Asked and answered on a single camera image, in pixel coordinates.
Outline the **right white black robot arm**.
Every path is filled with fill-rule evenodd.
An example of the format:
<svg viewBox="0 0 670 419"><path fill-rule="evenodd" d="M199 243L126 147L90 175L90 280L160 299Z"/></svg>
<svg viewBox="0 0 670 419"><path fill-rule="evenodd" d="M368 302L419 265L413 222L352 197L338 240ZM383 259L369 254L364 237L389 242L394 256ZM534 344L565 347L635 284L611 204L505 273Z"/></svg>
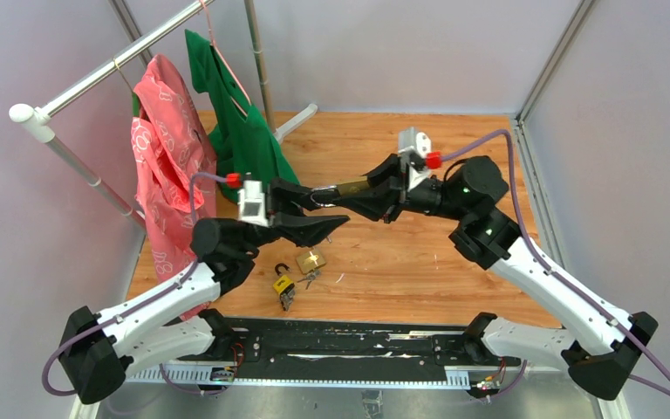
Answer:
<svg viewBox="0 0 670 419"><path fill-rule="evenodd" d="M395 220L402 211L455 220L450 234L468 261L512 282L560 322L543 328L478 314L462 342L467 359L485 364L512 357L564 371L587 393L614 400L631 376L657 321L605 303L570 278L524 232L517 218L499 210L509 185L486 155L460 159L451 175L415 175L390 155L362 178L337 185L334 205L373 221Z"/></svg>

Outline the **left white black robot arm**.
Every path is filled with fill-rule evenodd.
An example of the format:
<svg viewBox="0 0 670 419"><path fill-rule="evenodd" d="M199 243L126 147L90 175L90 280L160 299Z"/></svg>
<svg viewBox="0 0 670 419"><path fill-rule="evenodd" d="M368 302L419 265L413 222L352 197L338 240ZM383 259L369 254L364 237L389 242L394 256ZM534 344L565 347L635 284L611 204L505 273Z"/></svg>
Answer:
<svg viewBox="0 0 670 419"><path fill-rule="evenodd" d="M169 321L241 285L261 246L286 239L299 247L325 240L348 216L305 215L343 197L335 185L320 188L273 179L246 179L238 190L238 215L193 221L190 263L171 279L128 302L97 313L83 306L66 321L60 344L44 366L44 389L77 396L84 404L107 398L140 358L130 352Z"/></svg>

